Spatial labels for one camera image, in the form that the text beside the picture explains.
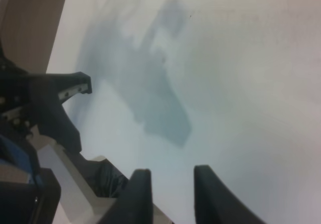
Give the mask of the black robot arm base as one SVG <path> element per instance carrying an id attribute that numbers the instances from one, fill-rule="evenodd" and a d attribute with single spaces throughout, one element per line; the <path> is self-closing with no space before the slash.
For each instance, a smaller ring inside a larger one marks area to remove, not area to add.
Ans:
<path id="1" fill-rule="evenodd" d="M 1 182 L 1 223 L 53 222 L 61 186 L 51 169 L 40 166 L 29 137 L 37 127 L 79 155 L 80 133 L 62 106 L 79 93 L 92 93 L 88 75 L 32 74 L 1 54 L 1 162 L 30 177 L 26 183 Z"/>

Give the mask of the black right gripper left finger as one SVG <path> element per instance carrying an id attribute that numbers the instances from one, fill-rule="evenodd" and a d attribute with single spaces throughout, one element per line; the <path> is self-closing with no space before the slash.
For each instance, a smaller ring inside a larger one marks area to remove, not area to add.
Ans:
<path id="1" fill-rule="evenodd" d="M 151 171 L 135 170 L 125 190 L 99 223 L 153 223 Z"/>

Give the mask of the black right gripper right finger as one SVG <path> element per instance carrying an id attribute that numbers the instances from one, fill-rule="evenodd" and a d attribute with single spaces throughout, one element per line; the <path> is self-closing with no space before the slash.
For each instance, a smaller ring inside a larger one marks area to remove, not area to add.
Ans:
<path id="1" fill-rule="evenodd" d="M 194 167 L 194 209 L 196 223 L 264 223 L 208 165 Z"/>

